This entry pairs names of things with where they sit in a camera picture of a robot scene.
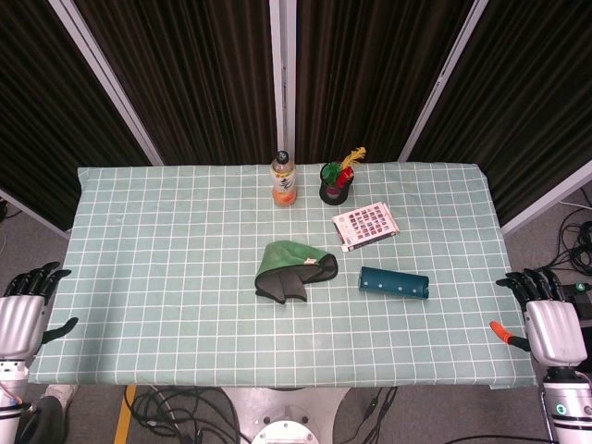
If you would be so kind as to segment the teal rolled pouch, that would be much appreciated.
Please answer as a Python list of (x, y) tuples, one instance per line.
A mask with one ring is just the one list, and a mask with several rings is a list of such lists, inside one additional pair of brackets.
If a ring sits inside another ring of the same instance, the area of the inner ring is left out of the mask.
[(427, 300), (429, 278), (391, 270), (363, 266), (359, 275), (359, 288), (404, 298)]

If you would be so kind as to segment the colourful feather shuttlecock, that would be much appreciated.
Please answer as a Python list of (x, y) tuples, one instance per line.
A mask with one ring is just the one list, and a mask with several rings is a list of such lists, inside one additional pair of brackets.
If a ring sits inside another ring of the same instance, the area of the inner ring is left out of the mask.
[(365, 159), (366, 149), (353, 149), (342, 161), (327, 163), (321, 170), (321, 179), (327, 186), (343, 189), (354, 177), (354, 168)]

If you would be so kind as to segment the green checked tablecloth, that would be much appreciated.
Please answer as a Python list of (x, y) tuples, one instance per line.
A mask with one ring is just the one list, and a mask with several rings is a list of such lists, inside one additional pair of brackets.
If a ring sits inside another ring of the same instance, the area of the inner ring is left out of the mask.
[[(486, 176), (464, 164), (359, 166), (340, 206), (320, 168), (297, 169), (297, 200), (272, 199), (261, 166), (83, 168), (82, 195), (35, 383), (378, 387), (531, 386), (530, 356), (489, 323), (522, 334), (496, 281), (510, 268)], [(384, 203), (400, 232), (341, 250), (332, 217)], [(267, 244), (335, 255), (339, 272), (307, 301), (255, 294)], [(427, 300), (359, 288), (363, 266), (429, 278)]]

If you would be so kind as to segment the black pedal strip coloured labels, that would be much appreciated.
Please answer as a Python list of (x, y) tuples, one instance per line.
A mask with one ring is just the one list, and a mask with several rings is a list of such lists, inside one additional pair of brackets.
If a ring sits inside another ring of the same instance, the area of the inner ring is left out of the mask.
[(574, 284), (562, 284), (561, 289), (568, 302), (570, 302), (580, 320), (592, 320), (592, 284), (578, 282)]

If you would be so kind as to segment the yellow floor tape strip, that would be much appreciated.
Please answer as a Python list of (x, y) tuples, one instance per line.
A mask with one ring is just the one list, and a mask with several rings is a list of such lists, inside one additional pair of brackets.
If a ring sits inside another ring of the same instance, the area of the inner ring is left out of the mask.
[(137, 387), (135, 385), (126, 386), (124, 389), (113, 441), (114, 444), (127, 444), (131, 421), (130, 404), (134, 401), (136, 390)]

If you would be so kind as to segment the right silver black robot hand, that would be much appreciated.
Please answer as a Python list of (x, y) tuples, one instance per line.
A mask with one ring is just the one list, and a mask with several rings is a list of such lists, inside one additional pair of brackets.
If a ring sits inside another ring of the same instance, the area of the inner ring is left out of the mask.
[(526, 268), (507, 273), (496, 284), (511, 290), (522, 310), (526, 333), (518, 337), (500, 323), (490, 322), (501, 341), (531, 352), (547, 367), (576, 367), (587, 359), (577, 312), (554, 272), (546, 267), (539, 271)]

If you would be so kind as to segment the white sneaker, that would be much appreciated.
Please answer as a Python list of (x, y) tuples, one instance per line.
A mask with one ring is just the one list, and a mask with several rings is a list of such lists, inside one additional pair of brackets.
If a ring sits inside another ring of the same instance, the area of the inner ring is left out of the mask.
[(46, 388), (45, 393), (42, 395), (42, 399), (56, 399), (61, 405), (62, 411), (66, 412), (73, 401), (74, 396), (78, 392), (79, 387), (79, 385), (52, 384)]

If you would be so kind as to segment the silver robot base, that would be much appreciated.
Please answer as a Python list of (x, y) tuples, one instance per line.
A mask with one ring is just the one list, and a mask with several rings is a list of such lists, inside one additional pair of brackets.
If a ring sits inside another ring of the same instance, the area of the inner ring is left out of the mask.
[(252, 444), (333, 444), (346, 388), (225, 388)]

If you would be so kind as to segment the orange drink bottle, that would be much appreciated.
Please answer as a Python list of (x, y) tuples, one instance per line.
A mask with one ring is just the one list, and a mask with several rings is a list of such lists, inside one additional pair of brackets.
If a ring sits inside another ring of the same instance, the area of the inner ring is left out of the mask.
[(278, 206), (290, 206), (297, 197), (296, 166), (287, 151), (277, 151), (271, 167), (272, 197)]

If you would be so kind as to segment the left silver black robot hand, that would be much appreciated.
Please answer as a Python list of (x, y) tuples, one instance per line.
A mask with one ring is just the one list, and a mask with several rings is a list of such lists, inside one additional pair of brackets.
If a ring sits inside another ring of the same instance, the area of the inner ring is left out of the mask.
[(43, 345), (65, 337), (79, 322), (71, 317), (61, 327), (47, 330), (49, 304), (59, 281), (71, 271), (58, 262), (14, 277), (0, 295), (0, 361), (29, 361)]

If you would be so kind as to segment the patterned card box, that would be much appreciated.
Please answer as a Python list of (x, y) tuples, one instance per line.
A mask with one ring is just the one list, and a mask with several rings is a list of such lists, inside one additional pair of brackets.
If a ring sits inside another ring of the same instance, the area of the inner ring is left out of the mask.
[(384, 203), (372, 203), (333, 216), (332, 222), (341, 240), (341, 250), (345, 253), (400, 232), (394, 216)]

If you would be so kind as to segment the black mesh pen holder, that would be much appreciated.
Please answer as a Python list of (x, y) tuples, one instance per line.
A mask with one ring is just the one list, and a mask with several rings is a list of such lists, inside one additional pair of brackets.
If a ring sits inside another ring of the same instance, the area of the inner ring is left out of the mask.
[(330, 186), (326, 185), (326, 183), (321, 179), (321, 170), (319, 173), (319, 177), (321, 180), (320, 189), (319, 189), (319, 196), (320, 196), (321, 200), (324, 203), (330, 204), (330, 205), (343, 204), (348, 198), (349, 188), (352, 185), (354, 177), (349, 184), (347, 184), (343, 189), (339, 190), (334, 187), (330, 187)]

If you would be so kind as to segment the dark curtain divider panel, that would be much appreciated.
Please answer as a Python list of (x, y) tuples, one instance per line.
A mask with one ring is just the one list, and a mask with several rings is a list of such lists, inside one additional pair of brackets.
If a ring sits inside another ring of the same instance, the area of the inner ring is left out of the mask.
[(0, 0), (0, 189), (60, 230), (81, 167), (150, 162), (47, 0)]
[(269, 0), (47, 0), (153, 166), (278, 148)]
[(592, 0), (489, 0), (411, 159), (479, 166), (503, 224), (592, 161)]
[(397, 160), (474, 1), (297, 0), (297, 162)]

